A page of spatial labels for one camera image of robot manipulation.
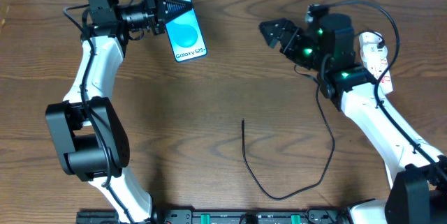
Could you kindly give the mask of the blue Galaxy smartphone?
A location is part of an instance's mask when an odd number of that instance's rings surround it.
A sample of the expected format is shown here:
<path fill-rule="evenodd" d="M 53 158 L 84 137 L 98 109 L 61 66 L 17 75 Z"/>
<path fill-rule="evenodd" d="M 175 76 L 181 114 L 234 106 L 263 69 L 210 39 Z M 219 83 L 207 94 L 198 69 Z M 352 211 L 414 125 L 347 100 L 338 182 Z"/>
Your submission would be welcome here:
<path fill-rule="evenodd" d="M 176 62 L 184 62 L 207 55 L 207 46 L 194 8 L 166 25 Z"/>

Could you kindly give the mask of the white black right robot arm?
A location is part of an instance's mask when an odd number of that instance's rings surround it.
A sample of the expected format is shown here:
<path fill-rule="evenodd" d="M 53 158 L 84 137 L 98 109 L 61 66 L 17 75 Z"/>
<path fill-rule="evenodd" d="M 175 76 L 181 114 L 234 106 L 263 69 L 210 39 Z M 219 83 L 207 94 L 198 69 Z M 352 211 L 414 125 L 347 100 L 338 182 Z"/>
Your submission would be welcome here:
<path fill-rule="evenodd" d="M 317 71 L 321 93 L 362 130 L 388 168 L 387 200 L 349 207 L 350 223 L 445 223 L 446 156 L 412 129 L 355 61 L 351 18 L 318 15 L 307 29 L 282 18 L 259 29 L 270 47 L 279 43 L 287 59 Z"/>

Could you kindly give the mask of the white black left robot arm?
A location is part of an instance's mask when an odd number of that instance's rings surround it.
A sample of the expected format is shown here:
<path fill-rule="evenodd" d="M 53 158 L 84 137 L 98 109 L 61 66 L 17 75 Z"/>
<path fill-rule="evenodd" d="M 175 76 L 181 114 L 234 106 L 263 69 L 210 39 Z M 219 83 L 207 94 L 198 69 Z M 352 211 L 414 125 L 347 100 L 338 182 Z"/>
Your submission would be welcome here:
<path fill-rule="evenodd" d="M 45 119 L 63 171 L 99 189 L 118 223 L 166 219 L 129 167 L 129 139 L 110 100 L 117 71 L 132 33 L 163 34 L 192 8 L 183 0 L 88 0 L 75 21 L 82 60 L 69 92 L 48 105 Z"/>

